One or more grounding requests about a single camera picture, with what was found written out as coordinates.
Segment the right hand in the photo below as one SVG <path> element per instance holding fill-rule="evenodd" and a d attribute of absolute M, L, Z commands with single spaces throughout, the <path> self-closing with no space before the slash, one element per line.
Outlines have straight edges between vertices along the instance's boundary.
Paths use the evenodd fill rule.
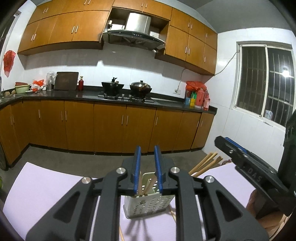
<path fill-rule="evenodd" d="M 273 240 L 275 236 L 283 229 L 283 227 L 292 215 L 286 216 L 280 211 L 276 211 L 269 215 L 266 215 L 265 217 L 257 218 L 257 212 L 254 209 L 254 204 L 257 197 L 257 190 L 254 189 L 253 192 L 250 194 L 246 209 L 251 213 L 252 216 L 254 216 L 257 219 L 261 226 L 267 231 L 269 240 Z"/>

